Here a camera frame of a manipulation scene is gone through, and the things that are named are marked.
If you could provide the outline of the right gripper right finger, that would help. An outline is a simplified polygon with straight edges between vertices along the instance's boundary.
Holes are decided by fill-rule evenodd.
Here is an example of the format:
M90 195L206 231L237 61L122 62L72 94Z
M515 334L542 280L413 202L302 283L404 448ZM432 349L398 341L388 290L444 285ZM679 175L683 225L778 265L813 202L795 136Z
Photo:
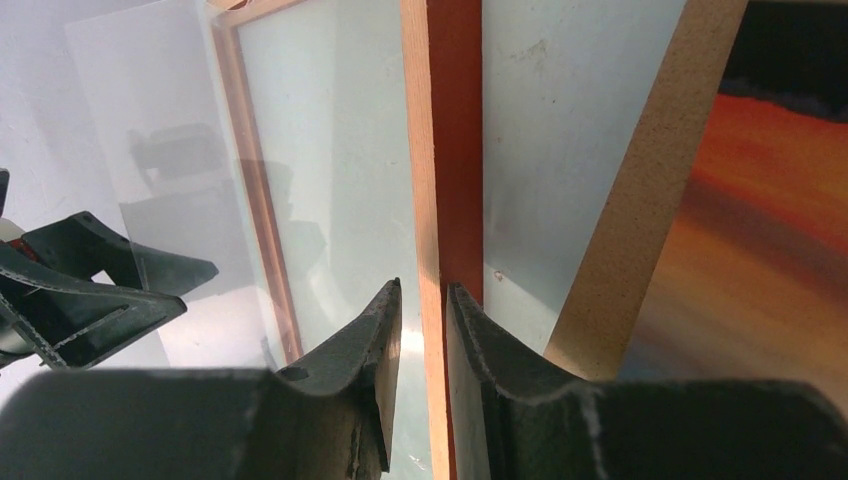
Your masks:
M843 479L847 423L792 381L583 380L458 283L446 353L460 479Z

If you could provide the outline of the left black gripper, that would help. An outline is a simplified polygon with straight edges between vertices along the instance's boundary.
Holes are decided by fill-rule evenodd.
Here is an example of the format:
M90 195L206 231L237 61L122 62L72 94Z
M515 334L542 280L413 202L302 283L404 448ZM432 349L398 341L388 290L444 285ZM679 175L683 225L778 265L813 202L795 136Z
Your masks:
M185 313L176 296L219 273L133 243L88 211L25 233L4 217L9 183L2 168L1 368L33 355L53 369L98 365ZM118 286L90 280L101 272Z

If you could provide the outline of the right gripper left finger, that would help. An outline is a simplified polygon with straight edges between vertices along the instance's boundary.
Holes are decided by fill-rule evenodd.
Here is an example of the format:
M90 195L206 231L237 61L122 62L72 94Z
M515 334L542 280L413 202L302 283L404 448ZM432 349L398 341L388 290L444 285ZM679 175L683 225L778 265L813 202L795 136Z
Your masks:
M390 468L402 287L280 371L54 371L1 413L5 479L378 479Z

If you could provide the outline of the clear acrylic glass sheet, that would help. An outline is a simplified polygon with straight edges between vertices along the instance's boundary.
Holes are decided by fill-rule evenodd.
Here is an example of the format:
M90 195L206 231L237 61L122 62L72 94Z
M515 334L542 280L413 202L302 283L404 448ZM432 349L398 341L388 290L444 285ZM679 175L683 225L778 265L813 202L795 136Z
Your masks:
M389 477L433 475L396 1L77 1L64 27L135 247L216 275L157 331L173 367L277 369L390 279Z

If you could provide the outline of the sunset photo print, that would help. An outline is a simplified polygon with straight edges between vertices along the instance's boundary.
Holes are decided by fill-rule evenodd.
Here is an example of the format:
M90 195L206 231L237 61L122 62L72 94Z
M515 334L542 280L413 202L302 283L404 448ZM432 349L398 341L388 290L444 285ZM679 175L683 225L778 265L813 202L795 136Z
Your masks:
M743 15L620 379L805 381L847 404L847 5Z

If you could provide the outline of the brown cardboard backing board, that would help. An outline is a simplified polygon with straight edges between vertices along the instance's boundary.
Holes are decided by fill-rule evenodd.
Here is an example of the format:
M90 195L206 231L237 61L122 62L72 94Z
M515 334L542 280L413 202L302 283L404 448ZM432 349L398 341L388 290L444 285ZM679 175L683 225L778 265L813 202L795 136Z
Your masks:
M580 378L619 371L746 6L684 4L544 351Z

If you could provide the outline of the wooden picture frame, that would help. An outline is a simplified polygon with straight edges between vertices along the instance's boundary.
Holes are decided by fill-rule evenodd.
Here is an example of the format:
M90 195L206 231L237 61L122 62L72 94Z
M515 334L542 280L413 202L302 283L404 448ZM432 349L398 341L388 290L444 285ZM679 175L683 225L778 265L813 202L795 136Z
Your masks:
M387 280L403 289L392 479L456 475L452 282L483 292L477 1L213 1L210 28L291 363Z

